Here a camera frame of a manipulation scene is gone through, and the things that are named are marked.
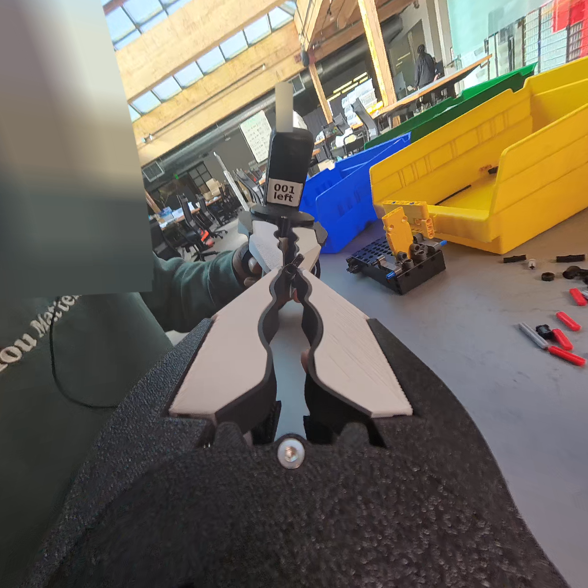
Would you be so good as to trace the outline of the person's left hand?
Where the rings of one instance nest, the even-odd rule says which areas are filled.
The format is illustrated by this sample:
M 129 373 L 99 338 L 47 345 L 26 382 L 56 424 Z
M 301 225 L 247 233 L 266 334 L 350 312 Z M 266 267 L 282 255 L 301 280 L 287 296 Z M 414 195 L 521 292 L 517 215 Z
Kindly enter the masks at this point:
M 263 269 L 253 254 L 251 254 L 247 242 L 243 243 L 234 251 L 232 267 L 233 273 L 243 289 L 248 289 L 253 286 L 263 275 Z

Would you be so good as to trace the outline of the red and blue storage rack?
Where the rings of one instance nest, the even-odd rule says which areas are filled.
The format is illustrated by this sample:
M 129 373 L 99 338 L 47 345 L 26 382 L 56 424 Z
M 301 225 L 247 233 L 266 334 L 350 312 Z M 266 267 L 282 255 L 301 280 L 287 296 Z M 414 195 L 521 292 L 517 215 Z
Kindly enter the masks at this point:
M 546 1 L 522 14 L 511 1 L 488 15 L 487 78 L 535 65 L 542 73 L 587 57 L 587 1 Z

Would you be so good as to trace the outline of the small black lego connector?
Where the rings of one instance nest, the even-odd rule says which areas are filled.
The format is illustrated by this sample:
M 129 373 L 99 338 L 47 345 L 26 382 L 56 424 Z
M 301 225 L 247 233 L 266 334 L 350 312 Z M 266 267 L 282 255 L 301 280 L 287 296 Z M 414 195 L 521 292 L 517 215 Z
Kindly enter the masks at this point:
M 301 253 L 298 253 L 293 258 L 293 261 L 283 267 L 282 278 L 284 288 L 288 296 L 291 296 L 292 292 L 297 288 L 296 284 L 299 277 L 299 269 L 304 260 L 305 256 Z

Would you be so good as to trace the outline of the blue plastic bin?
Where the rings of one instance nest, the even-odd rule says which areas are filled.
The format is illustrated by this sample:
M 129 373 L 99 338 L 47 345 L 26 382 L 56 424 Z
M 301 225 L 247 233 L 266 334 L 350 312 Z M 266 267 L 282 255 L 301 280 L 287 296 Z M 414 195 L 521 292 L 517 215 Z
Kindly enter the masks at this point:
M 335 163 L 309 178 L 300 210 L 327 231 L 324 254 L 337 254 L 377 219 L 370 168 L 410 144 L 410 132 Z

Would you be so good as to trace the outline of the person's left forearm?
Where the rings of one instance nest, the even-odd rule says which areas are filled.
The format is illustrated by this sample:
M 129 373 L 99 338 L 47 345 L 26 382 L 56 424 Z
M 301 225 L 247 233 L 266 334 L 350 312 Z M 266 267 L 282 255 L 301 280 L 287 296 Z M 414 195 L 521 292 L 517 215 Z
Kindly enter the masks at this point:
M 244 291 L 233 273 L 233 254 L 198 262 L 154 257 L 152 289 L 139 295 L 164 331 L 189 332 Z

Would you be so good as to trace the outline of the person's green sweatshirt torso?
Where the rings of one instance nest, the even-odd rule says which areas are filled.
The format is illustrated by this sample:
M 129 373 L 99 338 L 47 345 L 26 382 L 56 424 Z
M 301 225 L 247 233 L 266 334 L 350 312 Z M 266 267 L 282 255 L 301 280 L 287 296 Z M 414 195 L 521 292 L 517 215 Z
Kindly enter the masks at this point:
M 51 373 L 46 298 L 1 300 L 1 587 L 35 559 L 71 480 L 113 410 L 70 404 Z M 56 369 L 74 398 L 119 403 L 171 349 L 137 293 L 63 296 Z

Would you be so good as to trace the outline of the long wooden work table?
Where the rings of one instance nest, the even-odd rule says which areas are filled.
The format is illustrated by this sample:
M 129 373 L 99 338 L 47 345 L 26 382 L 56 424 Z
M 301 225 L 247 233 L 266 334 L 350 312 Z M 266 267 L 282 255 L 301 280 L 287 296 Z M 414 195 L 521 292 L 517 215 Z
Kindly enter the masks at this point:
M 377 121 L 384 116 L 399 116 L 400 114 L 404 114 L 407 110 L 409 110 L 410 107 L 413 104 L 415 104 L 419 99 L 422 99 L 423 97 L 428 96 L 431 93 L 442 91 L 444 89 L 448 89 L 451 91 L 454 90 L 455 84 L 458 84 L 459 82 L 464 80 L 476 68 L 482 67 L 483 65 L 487 64 L 492 57 L 493 54 L 486 55 L 478 61 L 468 65 L 467 67 L 462 68 L 461 70 L 458 70 L 457 72 L 452 73 L 450 75 L 441 77 L 440 79 L 424 86 L 422 89 L 413 92 L 412 94 L 395 102 L 394 104 L 381 108 L 374 114 L 371 114 L 372 120 Z

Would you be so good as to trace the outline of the yellow plastic bin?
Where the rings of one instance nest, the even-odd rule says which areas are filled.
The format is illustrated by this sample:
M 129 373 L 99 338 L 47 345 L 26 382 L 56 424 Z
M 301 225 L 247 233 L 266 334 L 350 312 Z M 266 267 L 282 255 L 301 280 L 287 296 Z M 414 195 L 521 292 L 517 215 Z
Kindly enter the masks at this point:
M 378 217 L 425 202 L 442 239 L 505 254 L 587 208 L 587 58 L 507 89 L 370 168 Z

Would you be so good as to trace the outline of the green plastic bin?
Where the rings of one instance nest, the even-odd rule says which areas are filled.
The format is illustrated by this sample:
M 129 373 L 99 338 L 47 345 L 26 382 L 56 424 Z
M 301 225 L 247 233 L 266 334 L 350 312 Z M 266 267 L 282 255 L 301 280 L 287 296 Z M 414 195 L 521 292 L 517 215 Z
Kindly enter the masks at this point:
M 525 80 L 534 75 L 536 65 L 536 62 L 531 63 L 492 80 L 467 88 L 456 98 L 445 99 L 421 114 L 401 123 L 398 127 L 370 140 L 364 144 L 364 149 L 391 141 L 404 134 L 410 134 L 410 143 L 415 143 L 502 92 L 507 90 L 517 92 L 524 86 Z

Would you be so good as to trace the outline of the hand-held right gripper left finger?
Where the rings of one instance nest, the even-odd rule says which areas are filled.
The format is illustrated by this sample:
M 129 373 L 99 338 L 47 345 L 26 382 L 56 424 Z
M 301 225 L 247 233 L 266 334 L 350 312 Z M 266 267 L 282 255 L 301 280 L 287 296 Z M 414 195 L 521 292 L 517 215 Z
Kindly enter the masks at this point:
M 187 370 L 169 414 L 212 422 L 261 422 L 276 401 L 270 342 L 285 298 L 284 268 L 261 278 L 225 306 Z

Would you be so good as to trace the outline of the black and yellow lego model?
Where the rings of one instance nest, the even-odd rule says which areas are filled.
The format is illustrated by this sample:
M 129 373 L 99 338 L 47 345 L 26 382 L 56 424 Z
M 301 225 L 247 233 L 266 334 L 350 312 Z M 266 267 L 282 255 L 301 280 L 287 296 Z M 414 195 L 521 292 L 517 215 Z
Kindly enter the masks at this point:
M 436 238 L 426 202 L 387 201 L 383 211 L 385 236 L 349 256 L 347 271 L 405 295 L 445 270 L 447 242 Z

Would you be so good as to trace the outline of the pile of small lego pieces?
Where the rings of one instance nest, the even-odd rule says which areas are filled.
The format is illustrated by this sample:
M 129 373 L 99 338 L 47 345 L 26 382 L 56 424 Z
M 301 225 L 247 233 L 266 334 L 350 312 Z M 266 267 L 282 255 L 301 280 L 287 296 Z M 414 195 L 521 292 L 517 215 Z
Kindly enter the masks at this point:
M 587 261 L 587 254 L 560 254 L 555 257 L 554 263 L 562 266 L 560 271 L 555 269 L 544 270 L 535 276 L 541 283 L 555 283 L 556 280 L 578 283 L 564 292 L 568 301 L 579 308 L 587 308 L 587 268 L 582 263 Z M 578 368 L 584 368 L 587 358 L 581 356 L 570 340 L 569 334 L 576 335 L 587 328 L 563 310 L 556 310 L 552 314 L 556 325 L 548 323 L 529 325 L 526 322 L 518 322 L 516 330 L 542 352 L 557 357 L 567 364 Z

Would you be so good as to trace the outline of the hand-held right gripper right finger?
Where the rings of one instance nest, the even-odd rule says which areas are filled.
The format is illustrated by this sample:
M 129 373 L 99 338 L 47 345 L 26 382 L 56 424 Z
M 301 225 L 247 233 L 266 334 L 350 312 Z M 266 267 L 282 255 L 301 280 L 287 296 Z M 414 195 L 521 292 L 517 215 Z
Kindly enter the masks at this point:
M 304 269 L 299 273 L 311 344 L 308 375 L 325 392 L 370 418 L 411 416 L 413 408 L 374 335 L 369 317 Z

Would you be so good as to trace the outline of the whiteboard with writing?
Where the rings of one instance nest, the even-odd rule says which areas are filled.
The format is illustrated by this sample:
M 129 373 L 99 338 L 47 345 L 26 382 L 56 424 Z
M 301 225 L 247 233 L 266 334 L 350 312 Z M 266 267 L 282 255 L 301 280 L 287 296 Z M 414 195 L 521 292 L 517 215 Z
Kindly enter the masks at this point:
M 257 164 L 267 161 L 272 127 L 262 109 L 239 125 L 239 129 Z

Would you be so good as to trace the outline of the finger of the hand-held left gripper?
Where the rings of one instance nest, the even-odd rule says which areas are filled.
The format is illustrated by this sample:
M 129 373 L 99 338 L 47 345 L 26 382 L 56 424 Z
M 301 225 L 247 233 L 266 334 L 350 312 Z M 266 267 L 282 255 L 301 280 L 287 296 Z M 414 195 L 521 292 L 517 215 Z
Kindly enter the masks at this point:
M 303 256 L 299 265 L 300 270 L 312 271 L 319 259 L 322 246 L 318 243 L 316 232 L 312 228 L 294 227 L 295 257 Z
M 285 265 L 281 241 L 277 236 L 277 225 L 267 221 L 253 220 L 249 237 L 249 252 L 263 272 L 271 272 Z

